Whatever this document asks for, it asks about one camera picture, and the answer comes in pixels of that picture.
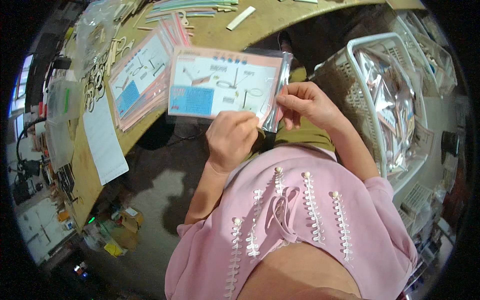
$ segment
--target packaged kit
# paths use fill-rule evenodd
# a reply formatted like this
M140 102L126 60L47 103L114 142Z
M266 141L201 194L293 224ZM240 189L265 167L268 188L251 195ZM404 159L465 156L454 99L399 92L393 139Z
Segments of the packaged kit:
M291 55L263 56L219 49L176 47L168 114L214 119L225 110L251 111L258 127L276 132L276 95L286 84Z

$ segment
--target cardboard box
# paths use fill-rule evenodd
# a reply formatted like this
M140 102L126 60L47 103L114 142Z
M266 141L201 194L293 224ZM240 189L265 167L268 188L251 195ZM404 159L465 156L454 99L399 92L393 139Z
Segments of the cardboard box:
M122 217L122 225L133 233L136 233L144 222L144 215L138 209L132 207L122 210L120 215Z
M134 251L138 243L138 232L131 232L126 227L113 228L110 235L117 244L131 251Z

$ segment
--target finger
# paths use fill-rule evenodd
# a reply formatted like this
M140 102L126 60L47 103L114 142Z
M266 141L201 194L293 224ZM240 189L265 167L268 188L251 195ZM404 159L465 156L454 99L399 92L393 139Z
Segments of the finger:
M304 114L309 111L310 105L312 104L311 100L300 99L294 95L279 95L276 98L277 102L289 109Z
M252 130L257 129L259 119L258 117L248 119L247 121L240 123L233 130L233 136L235 138L241 139L242 141L246 139Z
M299 113L297 113L296 111L294 111L292 121L293 121L293 124L295 125L296 129L300 128L300 125L301 125L300 124L300 118L301 118L301 115Z
M240 124L256 116L251 111L221 111L220 114L222 114L224 120L228 120L232 124Z
M255 141L257 140L257 138L258 138L258 130L255 128L254 130L252 130L250 132L250 134L245 139L245 145L246 145L247 149L252 148L252 146L255 143Z
M283 113L283 122L285 123L285 129L287 131L293 128L292 117L293 117L293 110L286 109L285 112Z
M213 132L217 134L227 134L232 132L237 124L255 118L255 114L250 111L221 111L212 123Z
M287 84L289 95L299 98L313 99L311 96L317 94L321 89L313 82L294 82Z

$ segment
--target window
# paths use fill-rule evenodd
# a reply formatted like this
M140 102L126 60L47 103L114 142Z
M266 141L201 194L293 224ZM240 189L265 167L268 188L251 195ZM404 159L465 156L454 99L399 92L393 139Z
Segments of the window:
M30 71L30 65L32 64L33 55L29 55L25 58L22 71L17 77L16 85L12 92L12 102L10 105L9 117L14 112L23 110L25 108L25 89L28 78L28 72Z

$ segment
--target stack of instruction cards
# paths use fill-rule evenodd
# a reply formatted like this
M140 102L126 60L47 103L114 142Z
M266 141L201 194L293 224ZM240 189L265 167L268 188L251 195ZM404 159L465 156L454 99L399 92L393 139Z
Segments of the stack of instruction cards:
M276 132L276 95L288 79L288 57L175 47L168 114L214 119L225 110L251 111L258 127Z
M171 14L116 64L108 84L118 128L126 131L148 112L165 107L174 47L189 44L178 14Z

